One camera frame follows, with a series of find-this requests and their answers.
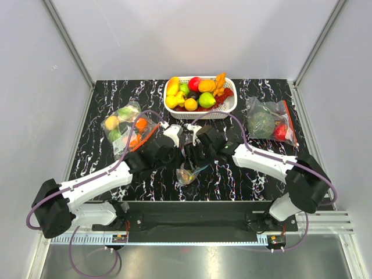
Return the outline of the blue zip clear bag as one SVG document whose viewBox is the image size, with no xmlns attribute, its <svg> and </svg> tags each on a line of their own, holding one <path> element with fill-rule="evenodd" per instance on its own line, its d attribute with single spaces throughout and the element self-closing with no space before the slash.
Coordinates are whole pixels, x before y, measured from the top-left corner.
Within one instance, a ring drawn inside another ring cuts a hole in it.
<svg viewBox="0 0 372 279">
<path fill-rule="evenodd" d="M 177 177 L 178 183 L 181 186 L 189 185 L 197 178 L 199 173 L 203 171 L 204 169 L 206 169 L 208 166 L 209 165 L 207 164 L 206 166 L 203 166 L 203 167 L 197 167 L 191 170 L 187 170 L 184 167 L 184 164 L 182 164 L 179 169 L 176 169 L 176 177 Z"/>
</svg>

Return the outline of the brown fake longan bunch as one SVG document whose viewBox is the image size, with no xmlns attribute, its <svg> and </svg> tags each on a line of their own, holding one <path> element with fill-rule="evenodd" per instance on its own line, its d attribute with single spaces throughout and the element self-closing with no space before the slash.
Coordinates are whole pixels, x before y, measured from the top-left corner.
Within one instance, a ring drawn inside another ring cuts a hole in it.
<svg viewBox="0 0 372 279">
<path fill-rule="evenodd" d="M 177 176 L 178 182 L 182 185 L 188 185 L 192 183 L 193 180 L 195 179 L 194 174 L 190 173 L 188 170 L 185 170 L 185 169 L 177 169 L 176 176 Z"/>
</svg>

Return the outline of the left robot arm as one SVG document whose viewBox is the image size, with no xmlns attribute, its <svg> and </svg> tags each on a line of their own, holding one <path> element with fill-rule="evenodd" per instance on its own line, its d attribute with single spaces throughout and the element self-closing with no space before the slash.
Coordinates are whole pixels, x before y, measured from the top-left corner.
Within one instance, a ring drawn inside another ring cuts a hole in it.
<svg viewBox="0 0 372 279">
<path fill-rule="evenodd" d="M 87 218 L 82 205 L 88 200 L 113 188 L 144 180 L 158 169 L 178 166 L 180 155 L 177 135 L 150 137 L 123 160 L 90 175 L 62 183 L 54 179 L 44 181 L 31 205 L 31 213 L 43 236 L 55 238 Z"/>
</svg>

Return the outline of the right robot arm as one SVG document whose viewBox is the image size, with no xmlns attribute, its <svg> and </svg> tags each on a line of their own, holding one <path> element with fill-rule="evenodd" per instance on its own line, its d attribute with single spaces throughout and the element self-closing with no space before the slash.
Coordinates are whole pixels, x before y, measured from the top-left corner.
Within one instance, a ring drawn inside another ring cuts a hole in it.
<svg viewBox="0 0 372 279">
<path fill-rule="evenodd" d="M 310 155 L 303 158 L 279 155 L 254 148 L 243 141 L 227 141 L 212 126 L 188 124 L 192 142 L 184 152 L 196 167 L 208 163 L 234 164 L 267 174 L 285 184 L 287 193 L 273 201 L 264 215 L 269 230 L 277 230 L 285 220 L 300 212 L 315 213 L 330 189 L 330 180 Z"/>
</svg>

